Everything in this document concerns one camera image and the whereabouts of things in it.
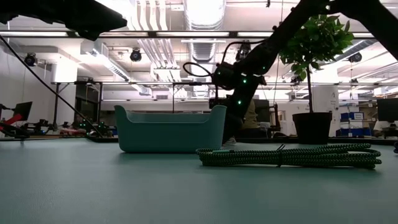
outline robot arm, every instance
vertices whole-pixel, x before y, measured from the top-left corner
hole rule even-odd
[[[234,93],[226,103],[228,109],[223,142],[241,128],[250,100],[258,88],[258,76],[269,71],[279,51],[311,16],[337,12],[361,22],[395,58],[398,58],[398,20],[379,0],[301,0],[283,23],[274,29],[274,33],[256,46],[246,58],[233,65],[226,62],[218,65],[213,75],[213,83],[223,86],[223,81],[231,82],[227,77],[234,80]]]

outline blue bin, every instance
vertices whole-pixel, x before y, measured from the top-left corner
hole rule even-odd
[[[149,114],[115,106],[119,147],[124,152],[195,153],[198,148],[220,149],[225,106],[210,114]]]

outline coiled cable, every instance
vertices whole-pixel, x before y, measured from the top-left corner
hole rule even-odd
[[[301,167],[356,167],[374,169],[381,164],[379,151],[370,144],[344,144],[314,148],[283,149],[275,151],[237,151],[197,149],[204,166],[233,166],[241,164],[267,164]]]

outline white pillar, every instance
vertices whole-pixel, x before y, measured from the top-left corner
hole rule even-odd
[[[77,64],[64,59],[59,61],[57,64],[52,66],[53,69],[53,81],[54,82],[75,82],[77,79]],[[75,107],[76,99],[76,86],[60,85],[60,96],[64,98],[69,104]],[[75,118],[75,112],[66,105],[61,99],[58,99],[58,110],[57,110],[57,124],[63,124],[63,122],[73,122]]]

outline security camera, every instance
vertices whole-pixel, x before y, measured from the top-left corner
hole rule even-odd
[[[140,53],[140,50],[139,49],[133,49],[132,50],[132,53],[131,53],[131,55],[130,55],[130,59],[133,61],[133,62],[139,62],[139,61],[141,61],[141,53]]]
[[[351,63],[362,61],[362,55],[361,55],[361,53],[356,53],[356,54],[354,54],[354,55],[352,55],[352,56],[349,56],[349,57],[348,57],[348,61],[351,62]]]
[[[24,59],[25,63],[30,66],[34,67],[37,65],[37,58],[35,53],[28,53]]]

